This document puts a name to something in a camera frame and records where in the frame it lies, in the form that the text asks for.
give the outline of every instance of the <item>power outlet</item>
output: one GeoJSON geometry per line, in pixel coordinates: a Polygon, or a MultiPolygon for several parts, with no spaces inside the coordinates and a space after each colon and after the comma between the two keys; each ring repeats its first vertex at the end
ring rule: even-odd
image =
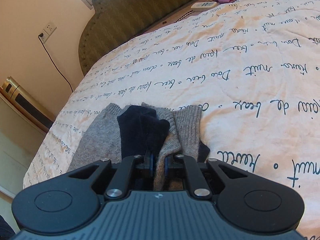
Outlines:
{"type": "Polygon", "coordinates": [[[47,26],[44,28],[44,30],[46,31],[46,33],[48,33],[49,35],[51,35],[54,30],[56,29],[56,25],[53,22],[49,22],[47,24],[47,26]]]}
{"type": "Polygon", "coordinates": [[[45,30],[42,30],[41,33],[43,33],[43,36],[40,37],[42,43],[44,44],[46,40],[49,38],[49,34],[45,32],[45,30]]]}

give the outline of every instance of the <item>black power cord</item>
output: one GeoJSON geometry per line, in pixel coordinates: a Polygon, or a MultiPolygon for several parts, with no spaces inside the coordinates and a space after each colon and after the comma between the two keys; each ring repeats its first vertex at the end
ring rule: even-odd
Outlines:
{"type": "MultiPolygon", "coordinates": [[[[43,36],[43,33],[39,34],[39,35],[38,35],[38,39],[39,39],[39,41],[41,42],[42,47],[44,48],[44,50],[47,52],[49,58],[51,59],[51,62],[53,63],[53,65],[54,65],[54,66],[56,67],[56,69],[58,70],[58,68],[57,68],[57,66],[55,65],[55,63],[53,62],[53,60],[52,60],[49,52],[47,51],[47,49],[45,48],[43,42],[42,42],[41,39],[40,39],[40,37],[42,37],[42,36],[43,36]]],[[[73,92],[73,89],[72,89],[71,84],[69,83],[69,81],[64,77],[64,75],[60,72],[60,70],[58,70],[58,72],[59,72],[60,75],[63,76],[63,78],[68,82],[68,84],[69,84],[69,86],[70,86],[70,88],[71,88],[71,91],[73,92]]]]}

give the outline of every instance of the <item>headboard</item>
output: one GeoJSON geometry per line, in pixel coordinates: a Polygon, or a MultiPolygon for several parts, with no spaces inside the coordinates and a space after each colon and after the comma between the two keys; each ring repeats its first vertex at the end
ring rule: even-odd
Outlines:
{"type": "Polygon", "coordinates": [[[92,0],[95,14],[79,42],[84,75],[102,56],[192,0],[92,0]]]}

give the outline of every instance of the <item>gray gripper base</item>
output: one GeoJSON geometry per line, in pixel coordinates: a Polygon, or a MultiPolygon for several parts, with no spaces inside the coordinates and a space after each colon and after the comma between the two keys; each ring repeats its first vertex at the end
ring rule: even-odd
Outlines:
{"type": "Polygon", "coordinates": [[[294,230],[277,236],[253,235],[240,231],[222,220],[210,202],[192,199],[186,191],[132,191],[124,200],[107,203],[91,224],[73,233],[41,236],[21,231],[13,239],[303,240],[304,238],[294,230]]]}

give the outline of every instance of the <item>white bedsheet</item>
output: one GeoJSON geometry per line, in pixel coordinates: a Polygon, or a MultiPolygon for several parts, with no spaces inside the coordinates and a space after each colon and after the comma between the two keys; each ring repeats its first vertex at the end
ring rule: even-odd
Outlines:
{"type": "Polygon", "coordinates": [[[298,230],[316,239],[319,25],[320,0],[240,0],[130,40],[101,58],[71,95],[24,187],[65,173],[110,102],[196,104],[210,157],[294,188],[305,201],[298,230]]]}

